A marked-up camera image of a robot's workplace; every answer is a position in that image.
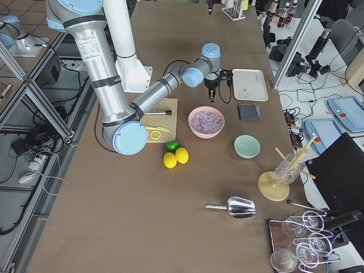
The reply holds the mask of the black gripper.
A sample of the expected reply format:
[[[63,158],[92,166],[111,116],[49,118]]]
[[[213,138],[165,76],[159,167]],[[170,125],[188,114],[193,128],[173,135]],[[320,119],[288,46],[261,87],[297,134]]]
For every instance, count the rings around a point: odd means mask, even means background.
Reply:
[[[210,102],[214,102],[216,100],[216,89],[218,88],[219,84],[219,77],[213,79],[204,78],[204,85],[208,88]]]

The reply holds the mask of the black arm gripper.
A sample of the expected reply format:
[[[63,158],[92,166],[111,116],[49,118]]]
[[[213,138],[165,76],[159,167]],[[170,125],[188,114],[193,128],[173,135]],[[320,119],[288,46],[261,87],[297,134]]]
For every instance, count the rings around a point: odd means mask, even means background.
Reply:
[[[208,4],[208,14],[212,14],[213,11],[213,5],[214,5],[214,0],[207,0],[206,1]]]

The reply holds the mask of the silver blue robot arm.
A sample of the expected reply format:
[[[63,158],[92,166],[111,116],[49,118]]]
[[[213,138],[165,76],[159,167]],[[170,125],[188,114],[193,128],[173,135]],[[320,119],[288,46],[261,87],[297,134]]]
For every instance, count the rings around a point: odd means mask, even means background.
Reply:
[[[134,155],[147,143],[141,118],[180,84],[197,87],[220,69],[220,47],[208,43],[193,63],[174,66],[134,101],[124,88],[149,79],[136,57],[125,1],[47,1],[48,26],[73,36],[104,117],[102,135],[115,152]]]
[[[75,13],[81,14],[81,15],[92,15],[101,10],[101,8],[104,5],[104,1],[58,1],[60,4],[62,4],[64,7],[68,7],[70,10],[72,10]],[[129,17],[132,16],[133,11],[135,9],[137,1],[116,1],[116,6],[121,7],[121,4],[126,4]],[[53,30],[65,32],[62,24],[59,24],[58,22],[54,22],[53,19],[49,20],[49,23],[51,26],[49,28],[52,28]],[[46,45],[47,42],[44,38],[38,37],[40,39],[40,42],[34,42],[32,37],[29,37],[29,33],[24,29],[24,27],[21,24],[21,21],[16,16],[3,16],[1,17],[1,43],[6,48],[11,48],[15,42],[19,42],[20,45],[18,45],[19,50],[24,51],[25,53],[20,53],[19,56],[28,56],[27,50],[33,50],[34,47],[40,47],[41,42],[43,41]],[[116,42],[114,43],[114,55],[113,58],[116,57],[132,57],[136,55],[136,49],[134,46],[133,49],[133,55],[129,54],[130,56],[127,56],[124,54],[124,56],[119,56],[116,52],[117,46]]]

